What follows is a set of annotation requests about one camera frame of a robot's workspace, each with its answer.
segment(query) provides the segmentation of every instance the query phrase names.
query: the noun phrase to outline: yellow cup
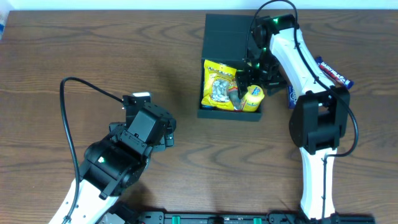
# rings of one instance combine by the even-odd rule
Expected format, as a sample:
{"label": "yellow cup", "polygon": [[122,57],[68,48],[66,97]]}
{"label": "yellow cup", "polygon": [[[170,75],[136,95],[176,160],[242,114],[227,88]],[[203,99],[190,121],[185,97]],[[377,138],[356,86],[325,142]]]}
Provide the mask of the yellow cup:
{"label": "yellow cup", "polygon": [[264,99],[264,92],[262,88],[257,85],[249,86],[248,92],[241,100],[241,110],[244,112],[256,111],[262,99]]}

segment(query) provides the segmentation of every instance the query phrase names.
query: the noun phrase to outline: wood grain surface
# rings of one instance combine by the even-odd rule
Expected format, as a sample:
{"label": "wood grain surface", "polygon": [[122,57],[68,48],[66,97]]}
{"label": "wood grain surface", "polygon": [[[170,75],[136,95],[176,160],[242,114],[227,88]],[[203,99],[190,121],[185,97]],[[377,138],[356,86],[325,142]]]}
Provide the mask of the wood grain surface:
{"label": "wood grain surface", "polygon": [[[267,11],[278,15],[289,11]],[[206,11],[12,11],[0,42],[0,223],[47,223],[74,178],[59,83],[83,78],[115,95],[150,91],[177,119],[175,147],[152,156],[122,200],[170,212],[297,210],[302,160],[288,129],[286,92],[266,97],[260,122],[197,118]],[[254,11],[211,11],[253,14]],[[340,213],[398,222],[398,12],[299,11],[306,44],[355,81],[352,156],[337,159]],[[79,161],[124,121],[116,101],[67,83]],[[340,152],[353,141],[348,123]]]}

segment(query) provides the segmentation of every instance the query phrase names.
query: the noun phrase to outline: yellow bag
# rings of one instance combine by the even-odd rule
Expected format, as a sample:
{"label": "yellow bag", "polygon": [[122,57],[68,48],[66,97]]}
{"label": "yellow bag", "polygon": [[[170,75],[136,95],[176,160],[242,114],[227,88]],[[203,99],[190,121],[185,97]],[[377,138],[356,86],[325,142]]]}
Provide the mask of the yellow bag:
{"label": "yellow bag", "polygon": [[222,110],[234,110],[228,97],[229,84],[234,80],[236,69],[205,60],[205,86],[202,105],[215,106]]}

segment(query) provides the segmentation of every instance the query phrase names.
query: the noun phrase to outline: black cable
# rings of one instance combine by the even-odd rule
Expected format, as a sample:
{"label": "black cable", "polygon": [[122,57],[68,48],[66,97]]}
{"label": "black cable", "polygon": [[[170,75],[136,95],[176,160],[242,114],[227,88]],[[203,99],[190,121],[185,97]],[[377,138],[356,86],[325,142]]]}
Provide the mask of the black cable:
{"label": "black cable", "polygon": [[75,151],[75,147],[73,145],[73,141],[72,141],[72,135],[70,134],[70,130],[69,130],[69,124],[68,124],[68,119],[67,119],[67,112],[65,109],[65,94],[64,94],[64,89],[65,89],[65,82],[67,82],[68,80],[73,80],[73,81],[77,81],[80,83],[83,83],[91,88],[93,88],[94,90],[99,91],[102,94],[105,94],[119,102],[123,102],[122,99],[98,88],[97,86],[94,86],[93,84],[84,81],[80,78],[75,78],[75,77],[66,77],[62,80],[61,84],[60,84],[60,103],[61,103],[61,115],[62,115],[62,121],[63,121],[63,127],[65,128],[65,133],[67,134],[67,139],[68,139],[68,143],[69,143],[69,147],[70,147],[70,154],[72,155],[72,161],[73,161],[73,166],[75,167],[75,178],[76,178],[76,188],[75,188],[75,196],[73,198],[73,202],[72,202],[72,206],[69,209],[68,214],[63,218],[63,224],[68,223],[71,220],[71,215],[76,207],[76,203],[79,197],[79,184],[80,184],[80,172],[79,172],[79,164],[77,161],[77,156],[76,156],[76,151]]}
{"label": "black cable", "polygon": [[295,12],[295,25],[294,25],[294,43],[295,43],[295,48],[297,49],[298,54],[300,55],[300,58],[302,59],[304,65],[306,66],[306,68],[308,69],[308,71],[311,73],[312,77],[315,79],[315,81],[322,86],[331,96],[333,96],[336,100],[338,100],[342,105],[343,108],[347,111],[347,113],[349,114],[352,122],[353,122],[353,126],[354,126],[354,143],[351,146],[351,149],[349,149],[349,151],[341,153],[341,154],[327,154],[324,156],[323,158],[323,203],[322,203],[322,221],[325,218],[325,201],[326,201],[326,165],[327,165],[327,159],[329,157],[345,157],[350,155],[354,150],[356,145],[358,144],[358,137],[359,137],[359,131],[358,131],[358,124],[356,122],[354,113],[351,111],[351,109],[349,108],[349,106],[344,102],[343,99],[341,99],[338,94],[336,94],[332,89],[330,89],[329,87],[327,87],[324,83],[322,83],[319,80],[319,77],[315,75],[315,73],[313,72],[313,70],[311,69],[311,67],[309,66],[308,62],[306,61],[301,49],[300,49],[300,44],[297,41],[297,27],[298,27],[298,15],[297,15],[297,9],[294,6],[293,3],[291,3],[288,0],[271,0],[268,1],[266,3],[264,3],[254,14],[253,20],[250,23],[249,26],[249,30],[246,36],[246,52],[245,52],[245,60],[247,59],[247,54],[248,54],[248,42],[249,42],[249,34],[251,32],[251,26],[253,24],[253,21],[256,20],[257,14],[259,13],[259,11],[266,5],[272,3],[272,2],[277,2],[277,1],[281,1],[281,2],[286,2],[287,4],[290,4],[293,7],[293,10]]}

